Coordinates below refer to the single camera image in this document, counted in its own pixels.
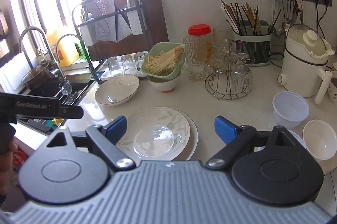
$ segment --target finger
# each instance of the finger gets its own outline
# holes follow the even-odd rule
[[[6,195],[9,187],[9,179],[11,173],[9,171],[0,171],[0,195]]]
[[[15,152],[17,148],[18,148],[17,141],[16,139],[13,138],[8,144],[8,150],[10,152]]]
[[[7,171],[11,168],[13,161],[13,153],[8,151],[0,155],[0,171]]]

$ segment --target countertop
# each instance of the countertop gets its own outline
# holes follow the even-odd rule
[[[136,95],[124,104],[117,106],[99,106],[95,101],[95,84],[79,103],[84,110],[81,120],[67,120],[65,125],[72,131],[85,130],[94,124],[106,125],[119,115],[129,115],[148,107],[166,106],[189,115],[198,129],[198,146],[191,159],[199,159],[205,163],[225,145],[214,131],[214,119],[222,115],[237,125],[251,125],[257,130],[271,131],[277,125],[273,117],[272,99],[285,88],[278,85],[277,75],[281,68],[272,64],[261,67],[252,67],[253,90],[244,98],[238,100],[218,100],[207,92],[204,82],[195,83],[188,78],[188,72],[182,71],[181,82],[169,93],[162,93],[154,89],[147,80],[141,80]],[[337,107],[329,100],[326,93],[320,105],[315,104],[314,97],[306,98],[310,115],[299,126],[292,129],[302,136],[305,124],[314,119],[324,120],[337,131]],[[36,149],[45,138],[34,138],[33,132],[17,129],[16,137],[31,149]],[[337,155],[321,161],[324,173],[337,167]]]

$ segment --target plastic jug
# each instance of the plastic jug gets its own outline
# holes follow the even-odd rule
[[[61,27],[57,26],[55,28],[49,28],[47,30],[47,40],[50,44],[50,48],[56,57],[56,43],[63,35],[71,33],[70,29],[63,25]],[[71,65],[74,61],[76,61],[80,55],[77,52],[75,41],[77,40],[74,36],[67,36],[63,38],[57,48],[57,53],[60,59],[60,66],[68,66]]]

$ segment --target white cutting board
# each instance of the white cutting board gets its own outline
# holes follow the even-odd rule
[[[17,94],[24,87],[22,78],[30,70],[25,54],[19,53],[0,68],[0,85],[6,93]]]

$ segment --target white logo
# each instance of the white logo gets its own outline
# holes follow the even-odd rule
[[[22,102],[17,102],[16,106],[18,107],[25,107],[25,108],[34,108],[34,109],[47,109],[47,105],[45,104],[34,104],[34,103],[22,103]]]

